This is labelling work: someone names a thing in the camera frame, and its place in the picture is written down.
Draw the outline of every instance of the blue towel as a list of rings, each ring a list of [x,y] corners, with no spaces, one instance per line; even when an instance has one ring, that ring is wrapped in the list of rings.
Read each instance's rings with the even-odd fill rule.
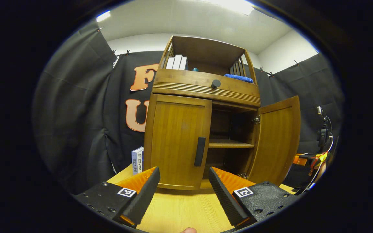
[[[238,80],[245,81],[245,82],[247,82],[247,83],[253,83],[253,79],[251,79],[251,78],[247,78],[247,77],[243,77],[243,76],[238,76],[238,75],[229,75],[229,74],[226,74],[225,77],[235,78],[235,79],[238,79]]]

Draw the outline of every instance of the table surface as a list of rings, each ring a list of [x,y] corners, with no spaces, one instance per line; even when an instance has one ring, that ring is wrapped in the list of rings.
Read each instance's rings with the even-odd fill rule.
[[[133,175],[132,165],[108,180],[115,184]],[[280,185],[289,193],[292,187]],[[141,224],[136,228],[150,233],[179,233],[192,227],[198,233],[219,233],[230,225],[213,189],[173,190],[158,188]]]

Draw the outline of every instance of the ceiling light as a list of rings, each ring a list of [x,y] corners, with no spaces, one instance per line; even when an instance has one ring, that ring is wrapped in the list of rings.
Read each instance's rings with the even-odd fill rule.
[[[249,15],[250,12],[254,10],[253,4],[245,0],[234,0],[234,1],[232,0],[198,0],[198,1],[217,4],[227,9],[243,13],[244,15]]]
[[[106,11],[105,13],[102,13],[97,17],[97,21],[100,22],[102,20],[105,20],[106,18],[110,17],[110,10]]]

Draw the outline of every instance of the ceiling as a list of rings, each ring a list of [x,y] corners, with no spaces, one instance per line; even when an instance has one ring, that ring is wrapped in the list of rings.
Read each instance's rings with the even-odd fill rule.
[[[189,34],[243,47],[258,55],[292,30],[257,10],[250,15],[197,0],[132,0],[99,22],[106,41],[139,34]]]

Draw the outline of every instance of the wooden cabinet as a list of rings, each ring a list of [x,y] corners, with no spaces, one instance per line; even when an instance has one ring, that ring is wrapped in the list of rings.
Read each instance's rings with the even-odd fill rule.
[[[189,68],[164,69],[167,57],[188,56]],[[260,108],[253,84],[221,76],[244,76],[245,49],[194,37],[171,37],[152,88],[145,129],[145,169],[159,166],[158,187],[211,188],[211,166],[260,183],[280,185],[296,155],[299,98]],[[221,86],[214,88],[216,79]]]

